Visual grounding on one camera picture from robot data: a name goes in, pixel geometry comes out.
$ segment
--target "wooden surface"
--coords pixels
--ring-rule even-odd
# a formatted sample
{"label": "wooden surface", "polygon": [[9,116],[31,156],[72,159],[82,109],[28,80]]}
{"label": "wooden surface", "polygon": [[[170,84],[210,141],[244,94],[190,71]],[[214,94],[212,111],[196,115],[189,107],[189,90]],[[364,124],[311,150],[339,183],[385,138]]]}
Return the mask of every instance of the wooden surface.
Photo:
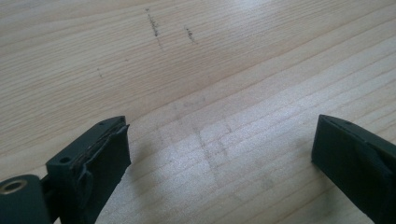
{"label": "wooden surface", "polygon": [[395,52],[394,0],[1,0],[0,179],[125,115],[97,223],[371,223],[310,151],[319,114],[396,143]]}

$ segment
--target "dark mark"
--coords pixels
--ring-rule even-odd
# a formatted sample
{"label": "dark mark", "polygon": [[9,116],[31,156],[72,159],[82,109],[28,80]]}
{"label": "dark mark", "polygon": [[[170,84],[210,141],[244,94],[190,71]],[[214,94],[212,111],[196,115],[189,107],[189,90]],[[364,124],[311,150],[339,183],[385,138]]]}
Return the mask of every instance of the dark mark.
{"label": "dark mark", "polygon": [[146,8],[146,11],[148,13],[148,20],[149,20],[149,23],[151,24],[152,31],[154,32],[155,37],[157,37],[159,35],[159,32],[158,32],[159,25],[154,20],[154,18],[152,18],[152,16],[149,14],[149,8]]}
{"label": "dark mark", "polygon": [[99,73],[99,77],[102,77],[102,74],[100,74],[100,69],[99,69],[99,68],[97,68],[96,70],[97,70],[97,71],[98,71],[98,73]]}
{"label": "dark mark", "polygon": [[192,31],[186,26],[184,26],[184,29],[186,30],[187,35],[189,36],[189,40],[191,40],[192,43],[197,44],[197,42],[195,42],[194,37],[192,36]]}
{"label": "dark mark", "polygon": [[161,44],[160,39],[158,37],[160,35],[160,32],[158,31],[159,25],[154,20],[154,18],[149,14],[149,8],[146,8],[146,11],[148,13],[148,20],[149,20],[149,23],[151,24],[151,28],[152,28],[152,31],[154,32],[154,36],[157,38],[158,45],[160,46],[161,50],[163,51],[163,45]]}

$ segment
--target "pencil mark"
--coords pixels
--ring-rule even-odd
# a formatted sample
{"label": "pencil mark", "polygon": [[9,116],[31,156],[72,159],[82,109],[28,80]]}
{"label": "pencil mark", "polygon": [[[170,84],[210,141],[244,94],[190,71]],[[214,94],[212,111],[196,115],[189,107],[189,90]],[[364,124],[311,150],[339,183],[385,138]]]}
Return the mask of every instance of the pencil mark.
{"label": "pencil mark", "polygon": [[194,44],[198,44],[198,43],[195,41],[194,37],[192,36],[192,31],[191,31],[187,26],[184,26],[184,30],[187,32],[187,35],[189,36],[189,40],[190,40],[192,43],[194,43]]}
{"label": "pencil mark", "polygon": [[158,22],[156,22],[155,20],[154,20],[154,18],[149,14],[149,8],[146,8],[146,11],[147,11],[147,13],[148,13],[148,20],[149,20],[149,23],[151,24],[151,29],[152,29],[152,31],[154,32],[154,36],[155,36],[155,38],[157,39],[157,41],[158,41],[158,45],[160,46],[160,48],[161,48],[161,50],[163,51],[163,45],[161,44],[161,41],[160,41],[160,39],[159,39],[159,35],[160,35],[160,32],[158,31],[158,27],[159,27],[159,24],[158,24]]}

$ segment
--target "black plastic part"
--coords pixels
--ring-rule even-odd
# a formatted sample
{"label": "black plastic part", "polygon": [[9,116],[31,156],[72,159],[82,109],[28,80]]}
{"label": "black plastic part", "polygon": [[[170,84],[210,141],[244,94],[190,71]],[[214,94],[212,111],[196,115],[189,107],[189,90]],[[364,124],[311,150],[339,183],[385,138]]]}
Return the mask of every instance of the black plastic part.
{"label": "black plastic part", "polygon": [[20,175],[0,183],[0,223],[50,223],[35,175]]}
{"label": "black plastic part", "polygon": [[131,164],[127,130],[125,117],[103,120],[47,162],[62,223],[95,222]]}
{"label": "black plastic part", "polygon": [[312,162],[375,223],[396,223],[396,146],[320,115]]}

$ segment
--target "wooden table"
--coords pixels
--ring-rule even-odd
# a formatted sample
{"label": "wooden table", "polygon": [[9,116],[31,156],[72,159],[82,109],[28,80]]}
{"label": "wooden table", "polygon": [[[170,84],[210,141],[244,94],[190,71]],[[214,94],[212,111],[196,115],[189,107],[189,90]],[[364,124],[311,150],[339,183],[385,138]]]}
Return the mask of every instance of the wooden table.
{"label": "wooden table", "polygon": [[125,115],[97,223],[371,223],[310,152],[319,114],[396,143],[395,52],[394,0],[2,0],[0,179]]}

